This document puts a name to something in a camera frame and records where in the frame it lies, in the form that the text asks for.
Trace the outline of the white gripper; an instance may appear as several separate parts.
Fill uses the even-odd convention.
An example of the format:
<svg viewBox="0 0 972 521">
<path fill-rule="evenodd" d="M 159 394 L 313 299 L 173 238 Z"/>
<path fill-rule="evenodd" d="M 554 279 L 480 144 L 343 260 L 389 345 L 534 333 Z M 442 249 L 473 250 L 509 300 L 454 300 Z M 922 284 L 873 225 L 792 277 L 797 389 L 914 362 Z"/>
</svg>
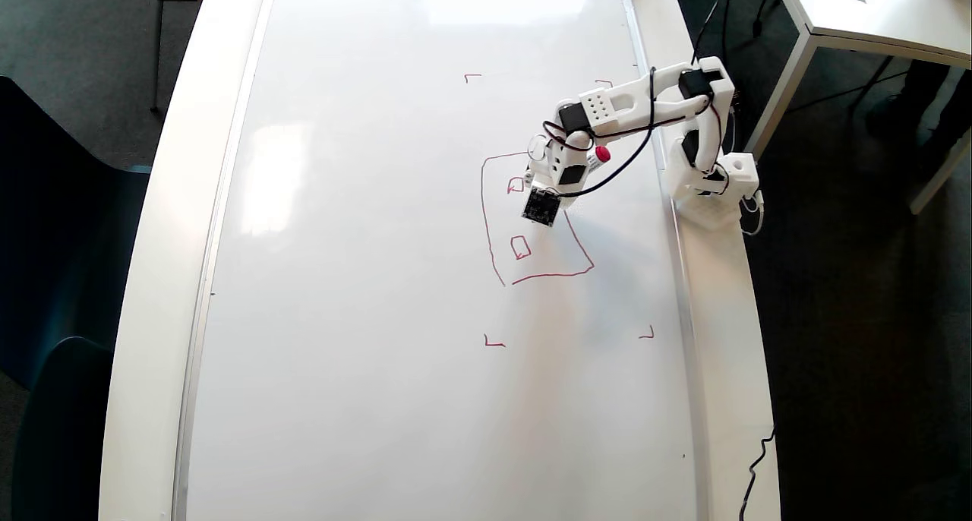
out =
<svg viewBox="0 0 972 521">
<path fill-rule="evenodd" d="M 558 193 L 577 193 L 598 168 L 597 148 L 584 132 L 569 134 L 566 145 L 548 134 L 537 134 L 530 143 L 530 169 L 522 175 L 522 192 L 535 188 Z"/>
</svg>

